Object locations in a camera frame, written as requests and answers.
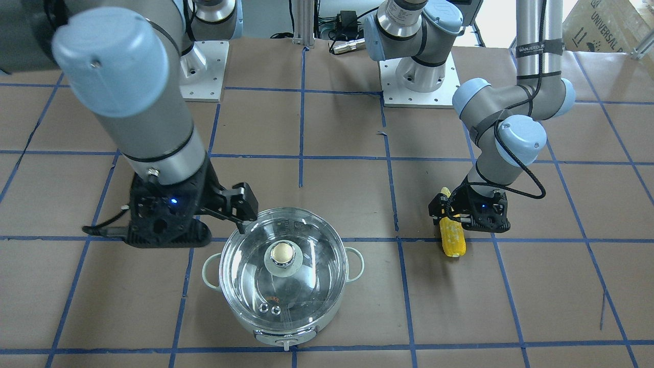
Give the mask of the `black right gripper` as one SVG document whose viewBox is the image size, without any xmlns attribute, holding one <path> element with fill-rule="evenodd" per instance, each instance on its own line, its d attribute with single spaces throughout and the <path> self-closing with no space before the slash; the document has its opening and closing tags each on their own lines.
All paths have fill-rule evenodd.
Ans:
<svg viewBox="0 0 654 368">
<path fill-rule="evenodd" d="M 136 175 L 130 189 L 127 244 L 138 248 L 192 248 L 208 245 L 211 231 L 196 215 L 236 224 L 257 220 L 259 201 L 247 182 L 231 189 L 219 184 L 206 156 L 199 170 L 182 182 L 163 186 Z"/>
</svg>

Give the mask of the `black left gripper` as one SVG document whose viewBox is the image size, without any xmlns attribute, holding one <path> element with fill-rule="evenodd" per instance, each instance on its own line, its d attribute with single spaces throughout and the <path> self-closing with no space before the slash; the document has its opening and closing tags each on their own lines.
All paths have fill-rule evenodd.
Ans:
<svg viewBox="0 0 654 368">
<path fill-rule="evenodd" d="M 467 180 L 451 195 L 438 193 L 428 205 L 428 214 L 434 224 L 449 218 L 468 231 L 507 232 L 510 229 L 505 194 L 496 192 L 492 197 L 479 195 Z"/>
</svg>

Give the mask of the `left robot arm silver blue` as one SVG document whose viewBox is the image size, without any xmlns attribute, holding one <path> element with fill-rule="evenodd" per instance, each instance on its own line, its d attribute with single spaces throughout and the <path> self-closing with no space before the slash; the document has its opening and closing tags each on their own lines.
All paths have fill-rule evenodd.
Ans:
<svg viewBox="0 0 654 368">
<path fill-rule="evenodd" d="M 481 153 L 451 195 L 437 194 L 429 203 L 434 224 L 449 218 L 468 231 L 508 231 L 506 194 L 523 172 L 539 189 L 528 198 L 546 196 L 528 167 L 547 142 L 541 121 L 565 114 L 575 102 L 572 82 L 561 77 L 562 3 L 518 1 L 516 11 L 516 83 L 493 87 L 474 78 L 453 93 L 453 108 Z M 399 81 L 427 93 L 439 87 L 463 26 L 464 15 L 449 1 L 385 1 L 366 16 L 364 39 L 372 60 L 400 59 Z"/>
</svg>

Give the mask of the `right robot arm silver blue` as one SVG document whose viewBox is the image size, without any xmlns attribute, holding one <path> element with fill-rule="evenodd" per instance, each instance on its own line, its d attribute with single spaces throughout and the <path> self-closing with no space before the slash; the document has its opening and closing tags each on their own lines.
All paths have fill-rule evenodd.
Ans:
<svg viewBox="0 0 654 368">
<path fill-rule="evenodd" d="M 135 174 L 127 226 L 82 230 L 138 248 L 210 243 L 198 215 L 255 221 L 250 186 L 217 178 L 180 91 L 192 44 L 242 30 L 239 1 L 2 1 L 2 74 L 61 69 Z"/>
</svg>

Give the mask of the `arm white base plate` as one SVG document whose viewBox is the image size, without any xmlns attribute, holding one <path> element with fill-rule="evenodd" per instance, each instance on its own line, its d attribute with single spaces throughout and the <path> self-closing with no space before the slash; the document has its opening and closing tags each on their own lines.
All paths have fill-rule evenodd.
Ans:
<svg viewBox="0 0 654 368">
<path fill-rule="evenodd" d="M 420 65 L 410 57 L 379 61 L 379 76 L 386 107 L 452 109 L 460 86 L 452 54 L 437 67 Z"/>
<path fill-rule="evenodd" d="M 187 102 L 220 102 L 228 40 L 201 40 L 180 59 L 180 91 Z"/>
</svg>

